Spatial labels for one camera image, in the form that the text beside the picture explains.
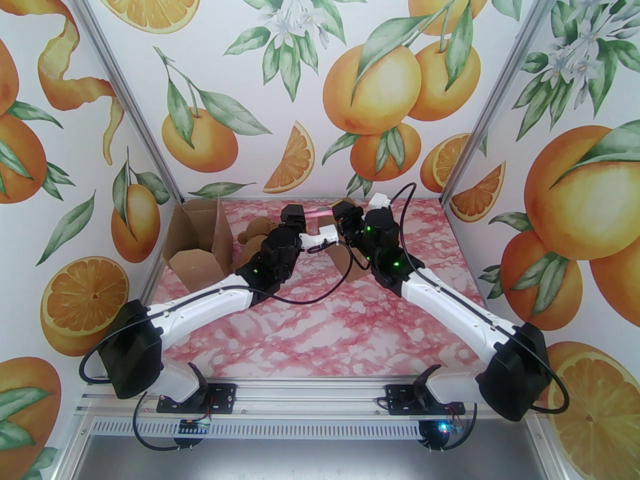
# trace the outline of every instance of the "open cardboard box flap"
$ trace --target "open cardboard box flap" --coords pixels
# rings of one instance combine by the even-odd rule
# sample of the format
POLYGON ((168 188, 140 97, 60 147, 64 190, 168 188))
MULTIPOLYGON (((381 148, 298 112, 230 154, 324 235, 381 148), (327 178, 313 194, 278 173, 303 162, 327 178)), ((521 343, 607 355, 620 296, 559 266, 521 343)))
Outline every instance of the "open cardboard box flap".
MULTIPOLYGON (((354 200, 349 197, 346 197, 344 199, 338 199, 336 203, 340 201, 348 201, 352 204, 355 204, 354 200)), ((336 225, 336 220, 332 216, 323 215, 322 217, 318 217, 318 227, 331 226, 332 224, 334 226, 336 225)), ((338 267, 340 274, 345 275, 345 272, 347 272, 347 269, 349 268, 349 260, 350 260, 349 251, 346 249, 346 247, 335 244, 330 246, 326 251, 327 253, 329 253, 329 257, 333 261, 334 265, 338 267)), ((364 258, 364 256, 361 254, 361 252, 358 249, 354 249, 353 253, 355 254, 355 257, 358 258, 358 261, 362 265, 365 265, 367 263, 367 260, 364 258)), ((351 267, 351 272, 349 272, 349 275, 345 279, 345 282, 351 283, 353 281, 356 281, 356 279, 360 279, 361 277, 366 275, 368 272, 369 272, 368 270, 361 269, 354 262, 353 266, 351 267)))
POLYGON ((190 199, 177 203, 162 259, 190 292, 211 286, 231 273, 233 235, 222 202, 190 199))

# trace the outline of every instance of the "brown plush toy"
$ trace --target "brown plush toy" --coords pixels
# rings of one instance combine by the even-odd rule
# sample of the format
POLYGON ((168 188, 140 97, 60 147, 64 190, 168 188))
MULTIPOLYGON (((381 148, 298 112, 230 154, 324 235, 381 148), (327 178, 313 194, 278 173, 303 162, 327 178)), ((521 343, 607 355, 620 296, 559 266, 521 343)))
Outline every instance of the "brown plush toy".
POLYGON ((233 261, 231 269, 234 271, 242 265, 245 265, 259 250, 263 244, 263 240, 272 229, 278 227, 278 224, 269 217, 256 217, 246 227, 246 231, 238 234, 238 242, 244 245, 240 251, 240 255, 233 261))

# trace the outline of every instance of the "orange peel illustration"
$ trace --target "orange peel illustration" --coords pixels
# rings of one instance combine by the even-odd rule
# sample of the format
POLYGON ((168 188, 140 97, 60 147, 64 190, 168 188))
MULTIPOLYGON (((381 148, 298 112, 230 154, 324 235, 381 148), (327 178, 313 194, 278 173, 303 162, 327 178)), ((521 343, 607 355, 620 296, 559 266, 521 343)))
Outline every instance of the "orange peel illustration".
POLYGON ((102 136, 102 154, 112 165, 111 144, 122 121, 124 109, 114 88, 107 80, 95 77, 64 79, 71 54, 80 43, 78 26, 69 8, 61 0, 0 0, 0 9, 16 16, 27 14, 60 14, 64 27, 60 35, 51 39, 38 57, 38 77, 46 99, 58 110, 73 110, 83 103, 96 101, 100 96, 111 98, 109 125, 102 136))

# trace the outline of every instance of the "vented metal strip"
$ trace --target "vented metal strip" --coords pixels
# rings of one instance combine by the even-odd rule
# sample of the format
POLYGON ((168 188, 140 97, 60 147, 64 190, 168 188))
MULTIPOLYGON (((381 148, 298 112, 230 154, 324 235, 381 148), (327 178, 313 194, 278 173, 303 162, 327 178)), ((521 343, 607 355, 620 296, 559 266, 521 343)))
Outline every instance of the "vented metal strip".
MULTIPOLYGON (((247 421, 225 419, 224 422, 202 420, 194 432, 180 431, 180 420, 167 418, 139 418, 138 432, 143 437, 186 437, 189 434, 205 439, 347 439, 390 441, 418 439, 418 422, 374 422, 344 420, 286 420, 247 421)), ((133 436, 131 418, 98 416, 91 428, 92 435, 133 436)))

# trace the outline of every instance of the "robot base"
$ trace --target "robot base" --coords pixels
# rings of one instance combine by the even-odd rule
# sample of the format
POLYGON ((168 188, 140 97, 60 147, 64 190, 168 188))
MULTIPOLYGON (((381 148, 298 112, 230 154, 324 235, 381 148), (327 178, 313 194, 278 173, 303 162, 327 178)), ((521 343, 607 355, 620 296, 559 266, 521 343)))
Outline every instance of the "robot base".
POLYGON ((208 384, 208 390, 199 406, 186 400, 176 402, 168 396, 160 396, 155 411, 164 414, 231 414, 236 402, 237 384, 208 384))

